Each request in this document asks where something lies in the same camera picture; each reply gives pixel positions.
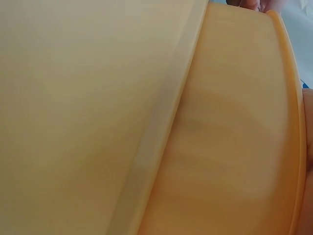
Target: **finger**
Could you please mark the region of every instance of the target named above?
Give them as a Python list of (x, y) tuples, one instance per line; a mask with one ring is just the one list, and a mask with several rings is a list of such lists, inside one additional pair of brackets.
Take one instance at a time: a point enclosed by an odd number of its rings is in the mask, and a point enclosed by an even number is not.
[(307, 169), (313, 170), (313, 90), (303, 89), (302, 93), (307, 128)]
[(305, 182), (301, 214), (296, 235), (313, 234), (313, 172), (309, 172)]
[(240, 7), (250, 9), (253, 11), (257, 11), (260, 5), (260, 0), (242, 0), (240, 3)]
[(239, 6), (241, 0), (226, 0), (228, 5)]

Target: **orange plastic container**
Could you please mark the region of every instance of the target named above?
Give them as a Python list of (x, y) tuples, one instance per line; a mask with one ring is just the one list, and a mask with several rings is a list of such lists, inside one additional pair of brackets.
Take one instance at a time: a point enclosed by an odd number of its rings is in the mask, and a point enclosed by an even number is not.
[(306, 136), (279, 15), (3, 3), (0, 234), (293, 233)]
[(138, 234), (291, 235), (305, 160), (280, 16), (209, 4)]

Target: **human hand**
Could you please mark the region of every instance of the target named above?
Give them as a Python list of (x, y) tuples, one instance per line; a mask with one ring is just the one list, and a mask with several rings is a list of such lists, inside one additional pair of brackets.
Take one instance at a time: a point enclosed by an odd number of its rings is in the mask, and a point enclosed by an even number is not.
[(226, 0), (226, 2), (228, 5), (240, 6), (265, 13), (269, 10), (281, 12), (286, 0)]
[(307, 126), (307, 177), (297, 235), (313, 234), (313, 90), (303, 89)]

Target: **plastic container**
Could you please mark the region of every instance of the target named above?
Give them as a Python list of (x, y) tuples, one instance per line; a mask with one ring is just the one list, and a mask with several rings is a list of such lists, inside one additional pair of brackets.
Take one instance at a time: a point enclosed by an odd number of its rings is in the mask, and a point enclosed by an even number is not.
[(209, 4), (138, 235), (291, 235), (305, 161), (280, 16)]

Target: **plastic surface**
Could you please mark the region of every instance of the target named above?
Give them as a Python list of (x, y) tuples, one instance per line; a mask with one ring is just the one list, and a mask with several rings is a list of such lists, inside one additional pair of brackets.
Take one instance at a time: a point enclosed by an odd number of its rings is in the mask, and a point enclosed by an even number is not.
[[(1, 235), (136, 233), (206, 4), (1, 1)], [(154, 144), (140, 148), (143, 135)], [(129, 174), (142, 200), (121, 211)]]
[(280, 17), (209, 4), (138, 235), (293, 234), (305, 136)]

